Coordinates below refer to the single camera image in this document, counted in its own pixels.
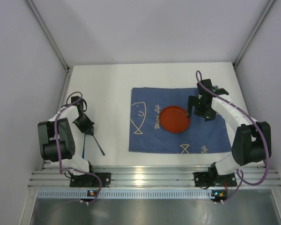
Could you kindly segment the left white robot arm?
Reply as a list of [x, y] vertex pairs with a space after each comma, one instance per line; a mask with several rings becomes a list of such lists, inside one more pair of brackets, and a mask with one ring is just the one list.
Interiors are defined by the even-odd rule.
[[91, 163], [76, 152], [72, 125], [84, 135], [94, 132], [94, 122], [85, 114], [87, 103], [82, 96], [69, 97], [53, 118], [37, 125], [40, 155], [43, 160], [57, 162], [59, 171], [72, 170], [75, 175], [92, 173]]

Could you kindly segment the blue fish placemat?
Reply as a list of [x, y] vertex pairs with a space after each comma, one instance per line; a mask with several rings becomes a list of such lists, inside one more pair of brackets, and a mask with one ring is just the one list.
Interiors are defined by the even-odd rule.
[[227, 126], [220, 115], [212, 121], [192, 115], [186, 131], [175, 134], [160, 124], [161, 111], [168, 106], [187, 109], [196, 88], [132, 88], [129, 151], [156, 154], [208, 154], [231, 151]]

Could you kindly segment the blue metal spoon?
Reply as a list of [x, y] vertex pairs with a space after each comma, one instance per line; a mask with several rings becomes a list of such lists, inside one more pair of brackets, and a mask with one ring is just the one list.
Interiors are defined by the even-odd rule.
[[104, 153], [103, 149], [101, 148], [99, 142], [97, 141], [97, 139], [94, 136], [94, 131], [93, 130], [89, 130], [85, 135], [90, 135], [90, 136], [92, 136], [95, 139], [95, 142], [97, 143], [101, 153], [105, 156], [105, 153]]

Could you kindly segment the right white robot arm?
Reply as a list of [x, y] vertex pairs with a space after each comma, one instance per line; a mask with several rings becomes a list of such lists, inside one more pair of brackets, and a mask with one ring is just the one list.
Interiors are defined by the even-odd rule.
[[228, 175], [249, 163], [268, 161], [272, 155], [271, 127], [258, 122], [232, 102], [229, 93], [216, 89], [211, 80], [197, 83], [199, 94], [189, 96], [187, 116], [212, 121], [220, 115], [235, 133], [231, 153], [209, 167], [212, 176]]

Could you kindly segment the blue metal fork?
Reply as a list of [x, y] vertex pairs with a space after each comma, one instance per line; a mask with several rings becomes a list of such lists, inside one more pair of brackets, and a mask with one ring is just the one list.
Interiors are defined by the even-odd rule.
[[82, 148], [82, 158], [85, 158], [85, 146], [86, 146], [86, 134], [84, 135], [83, 139], [83, 148]]

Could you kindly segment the red plate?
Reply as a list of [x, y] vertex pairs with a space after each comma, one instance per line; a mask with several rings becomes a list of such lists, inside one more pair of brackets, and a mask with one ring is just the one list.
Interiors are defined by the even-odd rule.
[[164, 108], [159, 115], [159, 121], [163, 129], [174, 134], [186, 131], [191, 124], [186, 110], [175, 105]]

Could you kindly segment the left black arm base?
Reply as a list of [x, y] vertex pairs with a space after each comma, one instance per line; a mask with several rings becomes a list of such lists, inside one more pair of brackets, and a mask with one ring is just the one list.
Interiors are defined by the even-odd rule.
[[[101, 180], [101, 187], [106, 188], [111, 184], [111, 173], [110, 172], [97, 172], [95, 175]], [[100, 183], [99, 180], [91, 175], [73, 175], [69, 174], [66, 177], [70, 178], [71, 188], [98, 188]]]

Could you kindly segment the aluminium mounting rail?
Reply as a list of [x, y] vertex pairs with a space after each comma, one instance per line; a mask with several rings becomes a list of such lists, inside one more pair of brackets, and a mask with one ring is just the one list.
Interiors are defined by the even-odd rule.
[[[85, 158], [95, 172], [111, 173], [111, 188], [195, 188], [194, 172], [207, 171], [213, 162], [228, 153], [214, 154], [150, 154], [127, 150], [107, 152], [87, 150]], [[264, 164], [253, 163], [242, 168], [244, 179], [255, 183], [265, 171]], [[29, 188], [66, 188], [70, 180], [59, 173], [56, 163], [43, 163], [42, 170], [33, 171]], [[270, 169], [266, 180], [259, 186], [242, 185], [243, 189], [281, 188], [278, 171]]]

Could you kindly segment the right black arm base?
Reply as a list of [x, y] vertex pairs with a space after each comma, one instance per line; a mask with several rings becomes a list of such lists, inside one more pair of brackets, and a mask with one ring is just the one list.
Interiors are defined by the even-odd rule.
[[194, 172], [195, 187], [208, 189], [210, 187], [236, 187], [235, 174], [212, 177], [208, 172]]

